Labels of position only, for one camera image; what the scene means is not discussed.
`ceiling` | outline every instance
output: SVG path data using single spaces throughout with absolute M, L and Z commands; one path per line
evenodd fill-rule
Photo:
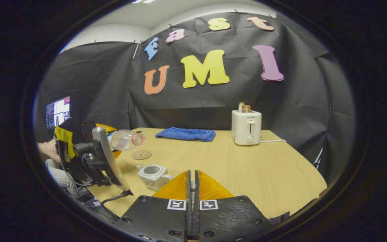
M 160 23 L 183 12 L 221 3 L 248 4 L 266 8 L 262 3 L 253 0 L 155 0 L 152 3 L 127 4 L 97 20 L 91 26 L 129 24 L 154 29 Z

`table top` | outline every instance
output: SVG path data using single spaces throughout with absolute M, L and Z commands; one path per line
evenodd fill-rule
M 201 170 L 234 196 L 248 196 L 267 218 L 288 211 L 292 215 L 327 188 L 324 178 L 313 165 L 286 142 L 239 146 L 232 140 L 230 130 L 217 130 L 211 142 L 155 138 L 162 130 L 135 129 L 142 131 L 146 143 L 123 151 L 116 159 L 134 194 L 105 204 L 118 216 L 122 216 L 138 196 L 155 194 L 138 177 L 136 165 L 162 165 L 173 177 L 186 170 L 191 170 L 191 174 Z M 277 139 L 281 138 L 270 130 L 261 131 L 261 140 Z M 144 160 L 132 159 L 132 153 L 138 150 L 149 150 L 152 156 Z M 121 193 L 115 185 L 93 185 L 88 189 L 99 201 Z

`foam letter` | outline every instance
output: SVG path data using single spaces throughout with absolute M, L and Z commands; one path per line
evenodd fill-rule
M 285 77 L 279 72 L 277 62 L 274 57 L 274 48 L 267 45 L 254 45 L 252 47 L 259 52 L 261 57 L 264 73 L 261 77 L 267 81 L 281 81 Z
M 270 30 L 270 31 L 274 30 L 274 27 L 268 26 L 265 24 L 267 20 L 260 19 L 258 17 L 250 17 L 250 18 L 247 18 L 247 20 L 252 21 L 258 28 Z
M 174 40 L 181 40 L 184 38 L 184 29 L 177 29 L 168 35 L 167 43 L 171 43 Z
M 229 29 L 229 27 L 231 26 L 224 18 L 212 18 L 211 20 L 209 20 L 209 25 L 210 29 L 213 31 Z
M 144 74 L 146 80 L 144 81 L 144 92 L 148 95 L 156 94 L 160 92 L 165 86 L 166 80 L 166 70 L 168 70 L 169 66 L 161 66 L 158 71 L 160 72 L 159 83 L 157 86 L 152 86 L 153 82 L 153 74 L 155 74 L 156 70 L 150 70 Z
M 215 49 L 207 53 L 204 63 L 194 56 L 190 55 L 180 60 L 184 64 L 184 88 L 195 87 L 197 82 L 193 79 L 193 75 L 197 78 L 201 85 L 204 85 L 207 74 L 210 71 L 210 78 L 207 80 L 209 84 L 222 84 L 229 82 L 229 76 L 225 74 L 223 66 L 223 54 L 221 49 Z
M 146 51 L 147 55 L 149 55 L 149 60 L 151 60 L 155 56 L 156 52 L 158 52 L 156 49 L 158 47 L 158 43 L 156 43 L 156 41 L 158 41 L 158 37 L 153 38 L 146 48 L 144 48 L 144 51 Z

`letter m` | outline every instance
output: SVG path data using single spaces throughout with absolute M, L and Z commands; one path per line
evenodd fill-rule
M 184 64 L 183 87 L 189 88 L 197 85 L 197 82 L 193 79 L 193 75 L 195 75 L 201 85 L 204 85 L 209 72 L 210 77 L 207 80 L 209 84 L 228 83 L 229 76 L 225 74 L 223 67 L 222 57 L 224 53 L 221 49 L 208 52 L 203 64 L 193 55 L 181 59 L 180 62 Z

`computer screen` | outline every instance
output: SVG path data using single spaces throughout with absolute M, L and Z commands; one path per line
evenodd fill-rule
M 46 125 L 48 129 L 59 126 L 70 117 L 70 97 L 62 98 L 46 106 Z

